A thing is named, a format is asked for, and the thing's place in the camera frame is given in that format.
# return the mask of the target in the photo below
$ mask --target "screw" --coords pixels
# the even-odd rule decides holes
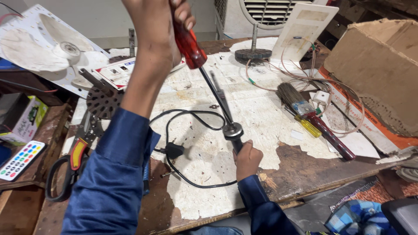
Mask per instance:
[[[175,172],[175,171],[165,173],[165,174],[163,174],[163,175],[160,175],[160,177],[161,177],[161,178],[164,178],[164,176],[169,176],[169,175],[171,175],[171,174],[172,174],[172,173],[174,173],[174,172]]]

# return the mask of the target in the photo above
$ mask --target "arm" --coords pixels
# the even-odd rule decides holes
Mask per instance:
[[[186,28],[195,24],[187,3],[123,0],[134,22],[138,54],[121,106],[73,186],[62,234],[134,234],[143,195],[143,167],[159,140],[149,117],[160,88],[181,55],[171,8]]]
[[[252,147],[252,140],[244,143],[238,155],[234,153],[238,189],[251,217],[251,234],[298,235],[283,210],[269,200],[260,184],[256,173],[262,158],[263,153]]]

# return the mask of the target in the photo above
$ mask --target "yellow screwdriver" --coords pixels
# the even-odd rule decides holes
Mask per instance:
[[[314,127],[309,121],[302,119],[301,116],[299,114],[295,114],[293,111],[291,111],[291,109],[289,109],[286,105],[285,105],[285,109],[291,113],[294,117],[295,120],[300,122],[300,124],[302,124],[302,126],[309,131],[309,133],[311,133],[315,138],[318,138],[319,136],[322,135],[322,133],[316,128]]]

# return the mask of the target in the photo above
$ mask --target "blue checkered cloth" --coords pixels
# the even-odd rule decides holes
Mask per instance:
[[[380,206],[376,202],[348,201],[331,214],[325,227],[340,235],[398,235]]]

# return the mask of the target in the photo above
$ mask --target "white electrical connector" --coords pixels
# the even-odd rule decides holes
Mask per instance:
[[[326,105],[328,103],[328,99],[329,99],[329,93],[319,90],[313,96],[312,101],[319,103],[321,105]]]

